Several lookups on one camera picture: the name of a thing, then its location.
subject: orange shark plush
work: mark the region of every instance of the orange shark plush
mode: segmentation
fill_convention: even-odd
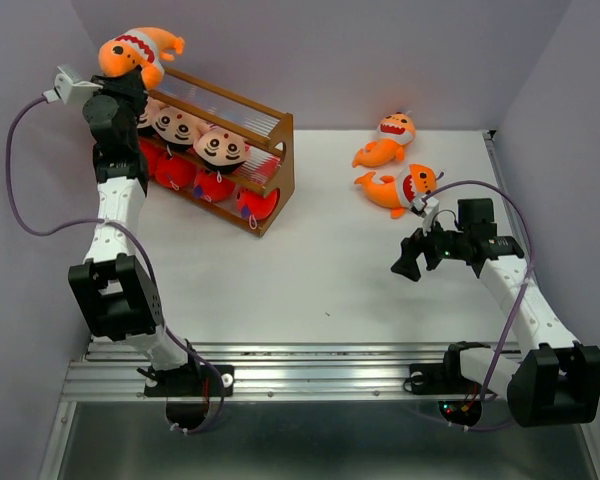
[[[356,179],[354,184],[362,185],[365,195],[376,205],[391,209],[391,218],[400,218],[418,194],[429,194],[438,187],[435,173],[423,165],[405,168],[397,178],[391,175],[380,177],[382,183],[374,183],[376,172],[369,172]]]
[[[156,27],[139,27],[129,30],[100,47],[98,62],[108,77],[120,77],[134,68],[142,67],[142,81],[147,90],[156,88],[164,77],[160,60],[173,61],[167,53],[184,51],[184,40],[173,33]]]
[[[391,160],[402,162],[407,148],[416,137],[416,126],[411,117],[394,113],[385,117],[378,125],[378,140],[367,143],[353,160],[353,166],[379,167]]]

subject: gray wall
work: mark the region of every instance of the gray wall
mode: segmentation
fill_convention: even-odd
[[[134,25],[186,38],[178,68],[300,128],[499,124],[569,0],[72,0],[97,45]]]
[[[57,64],[90,72],[93,58],[68,1],[0,0],[0,479],[37,476],[67,363],[88,338],[66,276],[90,240],[85,228],[52,239],[18,228],[4,189],[7,127],[52,85]],[[79,111],[40,106],[21,125],[15,187],[30,223],[50,227],[97,211],[91,141]]]
[[[529,218],[543,291],[600,346],[600,0],[573,1],[496,145]]]

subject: white tabletop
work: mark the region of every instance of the white tabletop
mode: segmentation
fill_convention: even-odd
[[[443,262],[413,283],[390,272],[400,241],[418,226],[392,220],[353,185],[366,131],[295,133],[296,191],[263,238],[150,188],[139,236],[154,264],[165,318],[192,342],[378,343],[496,341],[504,318],[461,262]],[[441,181],[495,183],[482,134],[420,131],[408,161],[445,170]],[[378,169],[397,173],[403,166]],[[479,187],[439,196],[492,197],[500,234],[511,232],[503,203]],[[440,220],[451,228],[449,214]]]

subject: wooden rack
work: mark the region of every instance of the wooden rack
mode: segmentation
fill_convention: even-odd
[[[276,169],[266,178],[261,178],[256,175],[257,163],[251,160],[246,162],[233,174],[223,175],[226,179],[234,182],[240,187],[245,187],[259,195],[267,196],[274,190],[278,190],[279,199],[276,208],[269,217],[261,222],[258,222],[256,228],[249,225],[249,221],[242,219],[240,216],[224,209],[218,204],[207,202],[202,199],[195,198],[190,192],[185,189],[173,190],[176,194],[181,195],[191,202],[255,235],[262,236],[269,229],[273,221],[276,219],[280,211],[291,198],[295,189],[294,168],[293,168],[293,116],[289,113],[282,113],[265,105],[261,105],[253,100],[245,98],[241,95],[233,93],[224,88],[213,85],[209,82],[188,75],[174,68],[165,67],[165,79],[178,79],[185,84],[194,87],[195,89],[211,92],[223,99],[227,99],[234,104],[239,104],[248,109],[257,112],[258,115],[265,115],[272,119],[273,128],[263,135],[243,125],[232,122],[221,116],[212,113],[204,108],[196,106],[195,100],[188,103],[179,96],[171,93],[166,93],[161,90],[152,90],[149,95],[156,100],[160,100],[168,105],[183,110],[191,115],[194,115],[206,122],[222,127],[245,139],[247,143],[256,147],[263,152],[279,159]],[[158,146],[164,146],[160,138],[152,137],[150,143]],[[178,156],[190,161],[201,169],[204,169],[204,163],[195,152],[178,152]]]

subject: cable connector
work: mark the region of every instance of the cable connector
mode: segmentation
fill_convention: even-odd
[[[53,91],[43,94],[48,103],[60,99],[65,105],[82,107],[96,91],[102,88],[101,85],[83,80],[69,65],[59,65],[58,70],[60,73],[56,75],[53,82]]]

